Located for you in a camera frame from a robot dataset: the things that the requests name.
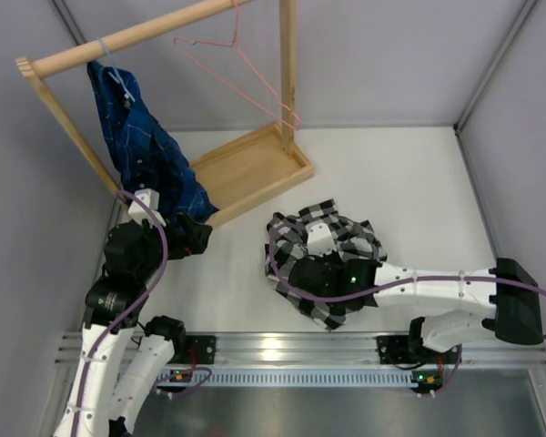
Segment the pink wire hanger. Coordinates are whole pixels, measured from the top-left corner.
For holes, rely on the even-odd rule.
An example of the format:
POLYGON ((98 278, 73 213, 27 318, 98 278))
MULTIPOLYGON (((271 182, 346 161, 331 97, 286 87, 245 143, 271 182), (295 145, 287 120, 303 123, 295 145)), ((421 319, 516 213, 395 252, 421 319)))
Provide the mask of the pink wire hanger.
POLYGON ((173 40, 175 49, 212 76, 220 84, 230 89, 249 104, 263 111, 279 122, 282 128, 293 134, 302 129, 303 122, 296 111, 295 91, 297 80, 297 3, 281 1, 279 3, 280 36, 280 87, 270 83, 268 76, 259 71, 239 44, 241 30, 241 6, 243 1, 232 1, 230 9, 234 11, 232 34, 229 39, 211 40, 177 36, 173 40), (220 75, 215 69, 216 63, 207 57, 195 56, 196 47, 208 47, 214 55, 221 49, 232 55, 241 64, 240 74, 232 75, 230 68, 220 75))

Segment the blue zip tie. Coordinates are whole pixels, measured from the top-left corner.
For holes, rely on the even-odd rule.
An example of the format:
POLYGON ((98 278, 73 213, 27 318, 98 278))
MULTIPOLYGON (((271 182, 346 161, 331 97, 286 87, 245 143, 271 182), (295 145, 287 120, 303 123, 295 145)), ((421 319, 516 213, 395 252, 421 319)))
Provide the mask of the blue zip tie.
POLYGON ((112 57, 111 55, 111 52, 110 50, 108 49, 106 43, 103 41, 103 39, 99 36, 96 37, 96 41, 101 45, 101 47, 103 48, 104 50, 104 53, 106 55, 106 57, 108 58, 109 62, 110 62, 110 65, 111 65, 111 68, 112 68, 112 72, 109 72, 109 75, 115 80, 115 82, 117 84, 119 84, 121 86, 121 88, 123 89, 123 92, 124 92, 124 99, 126 101, 130 101, 130 102, 135 102, 135 98, 134 96, 131 94, 131 92, 129 91, 129 89, 127 88, 126 86, 126 83, 124 82, 123 80, 123 77, 121 76, 121 74, 119 73, 119 70, 116 66, 116 63, 115 63, 115 60, 114 58, 112 57))

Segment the wooden clothes rack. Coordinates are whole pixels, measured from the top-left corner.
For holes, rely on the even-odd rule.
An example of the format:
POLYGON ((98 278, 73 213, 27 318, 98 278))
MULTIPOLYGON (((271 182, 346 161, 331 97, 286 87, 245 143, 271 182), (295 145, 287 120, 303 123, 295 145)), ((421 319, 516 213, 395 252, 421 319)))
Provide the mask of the wooden clothes rack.
MULTIPOLYGON (((239 1, 201 1, 115 32, 101 41, 87 42, 36 61, 20 57, 16 65, 99 179, 109 191, 117 192, 118 183, 58 101, 46 78, 228 10, 238 11, 241 5, 239 1)), ((295 133, 301 127, 295 111, 298 4, 281 1, 278 11, 281 90, 274 96, 281 112, 274 116, 273 122, 191 163, 219 208, 208 221, 213 227, 235 219, 314 175, 312 163, 295 143, 295 133)))

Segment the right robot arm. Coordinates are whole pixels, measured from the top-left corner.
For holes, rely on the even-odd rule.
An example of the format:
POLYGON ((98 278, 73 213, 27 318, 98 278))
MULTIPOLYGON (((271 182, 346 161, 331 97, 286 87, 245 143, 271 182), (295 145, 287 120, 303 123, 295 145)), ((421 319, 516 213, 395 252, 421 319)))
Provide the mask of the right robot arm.
POLYGON ((536 346, 543 341, 536 281, 514 259, 471 274, 402 268, 370 259, 306 257, 288 274, 290 286, 340 308, 413 306, 439 309, 409 324, 405 350, 427 361, 464 342, 495 337, 536 346))

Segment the aluminium mounting rail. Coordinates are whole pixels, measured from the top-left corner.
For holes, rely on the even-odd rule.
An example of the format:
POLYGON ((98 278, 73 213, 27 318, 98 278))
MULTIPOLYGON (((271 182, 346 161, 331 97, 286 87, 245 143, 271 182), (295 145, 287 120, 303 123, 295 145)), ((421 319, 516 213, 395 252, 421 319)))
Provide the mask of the aluminium mounting rail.
MULTIPOLYGON (((184 363, 220 368, 366 367, 386 365, 392 357, 379 345, 383 332, 338 333, 200 333, 182 355, 184 363)), ((461 363, 473 368, 540 368, 546 366, 544 346, 515 346, 482 340, 462 347, 461 363)))

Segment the blue plaid shirt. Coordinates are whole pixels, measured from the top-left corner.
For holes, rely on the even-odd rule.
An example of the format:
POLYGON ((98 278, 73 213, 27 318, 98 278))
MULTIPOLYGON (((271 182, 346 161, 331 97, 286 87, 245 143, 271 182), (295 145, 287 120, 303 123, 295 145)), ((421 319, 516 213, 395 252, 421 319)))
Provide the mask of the blue plaid shirt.
POLYGON ((150 188, 158 211, 173 222, 178 212, 198 222, 217 212, 178 143, 145 105, 134 75, 97 61, 86 71, 94 92, 103 138, 124 190, 150 188))

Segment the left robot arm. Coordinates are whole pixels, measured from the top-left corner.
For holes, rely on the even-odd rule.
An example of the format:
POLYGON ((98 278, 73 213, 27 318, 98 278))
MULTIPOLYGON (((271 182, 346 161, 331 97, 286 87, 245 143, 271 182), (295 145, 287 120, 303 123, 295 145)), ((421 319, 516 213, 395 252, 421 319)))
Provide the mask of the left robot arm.
POLYGON ((170 260, 205 252, 212 228, 184 213, 171 228, 160 219, 119 224, 108 233, 101 276, 86 294, 76 375, 57 436, 130 436, 168 363, 187 355, 182 321, 156 316, 144 328, 136 357, 120 369, 154 285, 170 260))

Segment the black white checkered shirt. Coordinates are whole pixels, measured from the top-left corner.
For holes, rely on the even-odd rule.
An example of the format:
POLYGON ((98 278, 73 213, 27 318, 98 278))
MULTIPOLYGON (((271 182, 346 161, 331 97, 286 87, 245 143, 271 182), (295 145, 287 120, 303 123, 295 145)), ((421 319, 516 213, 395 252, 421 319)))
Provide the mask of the black white checkered shirt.
POLYGON ((271 262, 275 261, 283 279, 299 259, 308 255, 308 228, 322 222, 329 227, 337 253, 326 260, 349 261, 351 259, 370 259, 385 261, 387 251, 382 247, 374 228, 367 220, 357 222, 339 214, 333 199, 322 201, 301 209, 295 215, 281 212, 273 214, 266 225, 266 231, 273 231, 276 242, 273 253, 265 255, 264 274, 271 288, 303 316, 313 320, 326 331, 333 331, 347 322, 348 315, 361 310, 359 300, 345 303, 322 303, 304 300, 280 283, 271 262))

